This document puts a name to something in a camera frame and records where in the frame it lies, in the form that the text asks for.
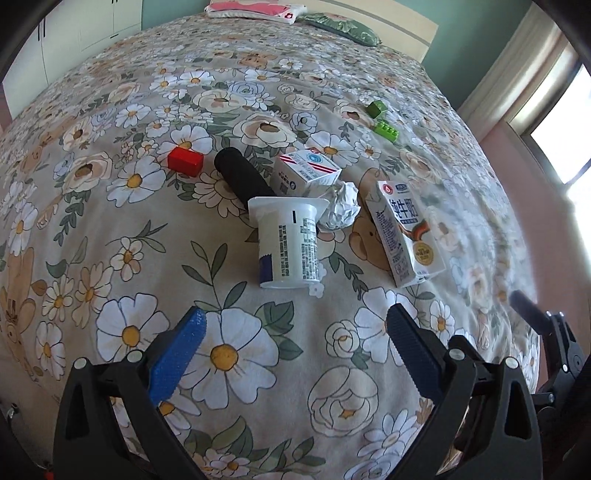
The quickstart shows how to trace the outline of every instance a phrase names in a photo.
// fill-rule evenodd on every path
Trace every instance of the wall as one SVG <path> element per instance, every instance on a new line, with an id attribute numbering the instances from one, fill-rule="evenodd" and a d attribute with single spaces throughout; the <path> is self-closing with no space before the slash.
<path id="1" fill-rule="evenodd" d="M 144 0 L 142 30 L 202 12 L 209 0 Z"/>
<path id="2" fill-rule="evenodd" d="M 499 177 L 530 250 L 543 310 L 564 312 L 585 354 L 591 349 L 591 282 L 570 208 L 505 123 L 480 144 Z"/>
<path id="3" fill-rule="evenodd" d="M 397 0 L 439 25 L 423 61 L 457 109 L 519 26 L 531 0 Z"/>

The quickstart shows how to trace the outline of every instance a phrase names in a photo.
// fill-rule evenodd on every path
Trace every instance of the black foam roller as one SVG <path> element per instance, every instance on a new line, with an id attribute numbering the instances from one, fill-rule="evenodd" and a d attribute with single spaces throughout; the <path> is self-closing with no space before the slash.
<path id="1" fill-rule="evenodd" d="M 220 150 L 213 164 L 245 208 L 251 198 L 277 196 L 237 148 Z"/>

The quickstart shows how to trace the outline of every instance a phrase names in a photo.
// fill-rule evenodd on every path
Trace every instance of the pink wall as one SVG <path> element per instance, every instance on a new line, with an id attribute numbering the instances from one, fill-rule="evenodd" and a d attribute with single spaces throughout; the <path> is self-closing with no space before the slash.
<path id="1" fill-rule="evenodd" d="M 480 145 L 521 225 L 530 250 L 539 306 L 564 312 L 578 342 L 589 354 L 591 283 L 569 204 L 506 123 L 498 124 Z"/>

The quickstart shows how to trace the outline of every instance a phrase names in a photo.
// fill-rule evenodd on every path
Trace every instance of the screw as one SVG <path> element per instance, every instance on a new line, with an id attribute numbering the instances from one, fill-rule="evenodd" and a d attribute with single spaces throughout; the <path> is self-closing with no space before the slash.
<path id="1" fill-rule="evenodd" d="M 76 361 L 74 362 L 74 368 L 76 370 L 82 370 L 86 366 L 86 363 L 87 363 L 86 358 L 81 356 L 80 358 L 76 359 Z"/>
<path id="2" fill-rule="evenodd" d="M 136 364 L 139 362 L 143 357 L 143 354 L 140 350 L 132 350 L 127 354 L 127 361 Z"/>
<path id="3" fill-rule="evenodd" d="M 449 356 L 454 360 L 464 360 L 466 355 L 459 348 L 452 348 L 449 350 Z"/>
<path id="4" fill-rule="evenodd" d="M 505 358 L 505 365 L 513 370 L 519 368 L 519 362 L 512 356 L 508 356 L 507 358 Z"/>

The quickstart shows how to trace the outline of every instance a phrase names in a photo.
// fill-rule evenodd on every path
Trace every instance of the curtain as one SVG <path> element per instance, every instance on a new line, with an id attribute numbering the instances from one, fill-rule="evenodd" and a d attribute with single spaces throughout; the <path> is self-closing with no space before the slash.
<path id="1" fill-rule="evenodd" d="M 499 58 L 458 110 L 478 141 L 499 121 L 513 120 L 569 47 L 556 23 L 532 4 Z"/>

